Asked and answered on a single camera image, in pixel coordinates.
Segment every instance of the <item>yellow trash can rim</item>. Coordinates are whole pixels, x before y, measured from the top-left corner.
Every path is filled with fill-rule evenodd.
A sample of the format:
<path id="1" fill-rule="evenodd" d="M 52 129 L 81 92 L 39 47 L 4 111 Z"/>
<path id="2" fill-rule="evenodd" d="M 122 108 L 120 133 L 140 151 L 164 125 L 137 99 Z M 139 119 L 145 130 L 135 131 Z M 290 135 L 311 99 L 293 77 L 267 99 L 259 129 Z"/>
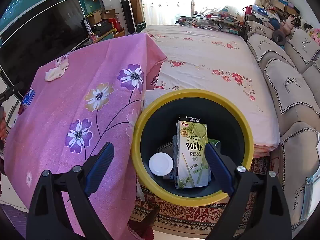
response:
<path id="1" fill-rule="evenodd" d="M 158 185 L 148 174 L 141 158 L 140 154 L 140 140 L 142 136 L 143 129 L 148 121 L 148 119 L 153 115 L 153 113 L 159 109 L 162 105 L 180 98 L 206 98 L 211 101 L 218 103 L 219 105 L 226 108 L 239 123 L 243 136 L 244 136 L 244 159 L 242 165 L 248 170 L 250 169 L 252 158 L 253 158 L 253 137 L 251 133 L 250 126 L 242 114 L 242 112 L 228 99 L 206 90 L 200 89 L 184 89 L 177 90 L 165 94 L 155 101 L 153 101 L 140 115 L 135 127 L 131 146 L 131 158 L 133 161 L 134 168 L 137 172 L 139 179 L 143 184 L 151 190 L 155 195 L 162 198 L 163 200 L 173 203 L 175 205 L 181 206 L 205 206 L 215 203 L 223 198 L 227 197 L 226 193 L 221 190 L 215 192 L 211 195 L 202 197 L 183 197 L 179 195 L 172 194 L 171 192 L 165 190 L 160 185 Z"/>

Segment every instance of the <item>pocky logo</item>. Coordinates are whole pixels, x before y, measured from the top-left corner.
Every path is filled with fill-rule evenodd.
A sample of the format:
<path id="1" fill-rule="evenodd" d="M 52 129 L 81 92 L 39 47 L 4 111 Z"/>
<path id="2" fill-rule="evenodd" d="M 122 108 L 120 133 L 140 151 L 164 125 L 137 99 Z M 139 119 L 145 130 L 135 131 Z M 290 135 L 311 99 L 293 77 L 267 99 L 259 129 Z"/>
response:
<path id="1" fill-rule="evenodd" d="M 181 125 L 184 126 L 184 127 L 188 127 L 189 126 L 189 124 L 185 123 L 185 122 L 181 122 Z"/>
<path id="2" fill-rule="evenodd" d="M 199 150 L 201 151 L 203 145 L 200 143 L 186 143 L 186 146 L 188 147 L 188 151 L 191 150 Z"/>

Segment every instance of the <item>green pocky box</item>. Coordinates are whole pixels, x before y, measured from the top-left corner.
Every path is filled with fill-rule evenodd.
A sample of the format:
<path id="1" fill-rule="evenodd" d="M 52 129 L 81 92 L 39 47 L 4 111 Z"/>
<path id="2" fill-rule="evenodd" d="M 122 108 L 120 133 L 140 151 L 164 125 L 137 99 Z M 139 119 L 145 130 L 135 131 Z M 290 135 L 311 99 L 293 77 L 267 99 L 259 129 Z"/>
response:
<path id="1" fill-rule="evenodd" d="M 208 142 L 207 125 L 193 117 L 180 117 L 177 122 L 178 156 L 176 188 L 208 185 L 209 167 L 204 157 Z"/>

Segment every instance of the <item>red patterned rug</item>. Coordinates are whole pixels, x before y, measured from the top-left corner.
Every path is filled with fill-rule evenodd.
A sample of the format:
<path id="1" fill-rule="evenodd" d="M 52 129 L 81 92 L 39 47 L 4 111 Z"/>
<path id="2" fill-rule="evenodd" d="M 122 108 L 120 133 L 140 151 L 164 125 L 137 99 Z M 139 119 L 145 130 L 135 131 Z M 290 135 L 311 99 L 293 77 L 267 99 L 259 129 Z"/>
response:
<path id="1" fill-rule="evenodd" d="M 269 167 L 269 157 L 254 158 L 250 171 L 257 174 L 265 174 Z M 154 205 L 161 210 L 156 218 L 153 229 L 167 234 L 194 238 L 206 238 L 213 226 L 218 222 L 223 210 L 226 208 L 229 198 L 203 207 L 184 207 L 171 204 L 154 195 L 147 187 L 141 186 L 146 201 L 136 198 L 136 205 L 131 219 L 141 221 Z M 238 226 L 237 234 L 242 233 L 250 218 L 255 193 L 251 193 L 247 207 Z"/>

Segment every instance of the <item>pink tablecloth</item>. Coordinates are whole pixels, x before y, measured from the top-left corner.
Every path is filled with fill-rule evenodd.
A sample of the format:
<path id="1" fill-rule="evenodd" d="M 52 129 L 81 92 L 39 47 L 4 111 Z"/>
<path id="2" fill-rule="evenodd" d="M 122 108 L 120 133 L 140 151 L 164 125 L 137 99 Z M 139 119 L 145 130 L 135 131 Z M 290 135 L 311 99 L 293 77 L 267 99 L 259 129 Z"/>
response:
<path id="1" fill-rule="evenodd" d="M 7 138 L 6 174 L 29 207 L 43 170 L 67 172 L 109 141 L 115 156 L 90 201 L 115 240 L 136 239 L 127 226 L 136 196 L 130 146 L 145 89 L 153 88 L 166 56 L 147 34 L 137 34 L 87 46 L 66 58 L 68 69 L 52 82 L 44 77 L 55 61 L 39 68 L 31 105 Z M 82 233 L 71 203 L 66 207 L 75 232 Z"/>

